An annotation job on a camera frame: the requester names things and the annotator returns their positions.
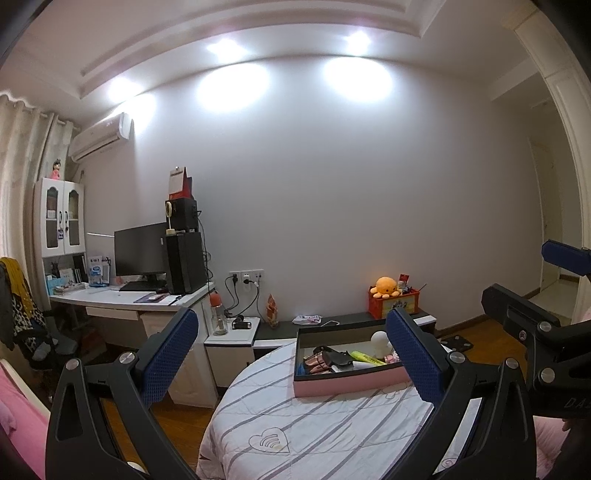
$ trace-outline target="wall-mounted air conditioner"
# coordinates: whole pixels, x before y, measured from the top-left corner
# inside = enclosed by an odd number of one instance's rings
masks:
[[[129,140],[131,117],[128,113],[106,118],[77,135],[70,144],[69,154],[73,161],[80,162],[89,155],[104,151],[122,141]]]

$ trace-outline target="pink figurine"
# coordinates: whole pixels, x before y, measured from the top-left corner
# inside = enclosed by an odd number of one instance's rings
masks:
[[[51,172],[51,179],[52,180],[59,180],[60,179],[60,168],[61,168],[61,161],[56,160],[53,163],[53,171]]]

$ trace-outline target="pink box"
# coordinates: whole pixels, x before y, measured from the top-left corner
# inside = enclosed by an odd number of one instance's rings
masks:
[[[297,369],[311,351],[321,345],[339,352],[357,350],[373,356],[371,336],[385,330],[385,320],[351,323],[332,327],[301,327],[297,334],[294,367],[294,395],[321,397],[384,388],[410,381],[402,363],[364,370],[318,375],[297,375]]]

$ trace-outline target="orange plush toy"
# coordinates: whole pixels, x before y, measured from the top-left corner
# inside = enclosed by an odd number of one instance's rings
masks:
[[[398,297],[400,292],[396,289],[396,282],[390,277],[381,277],[375,283],[375,287],[369,292],[374,294],[375,299],[387,300],[390,297]]]

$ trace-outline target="curtain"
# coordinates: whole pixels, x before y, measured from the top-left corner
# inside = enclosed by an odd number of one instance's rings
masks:
[[[73,124],[60,121],[56,114],[0,96],[0,256],[19,261],[37,303],[42,262],[33,245],[33,188],[37,180],[51,175],[56,160],[61,161],[65,178],[72,133]]]

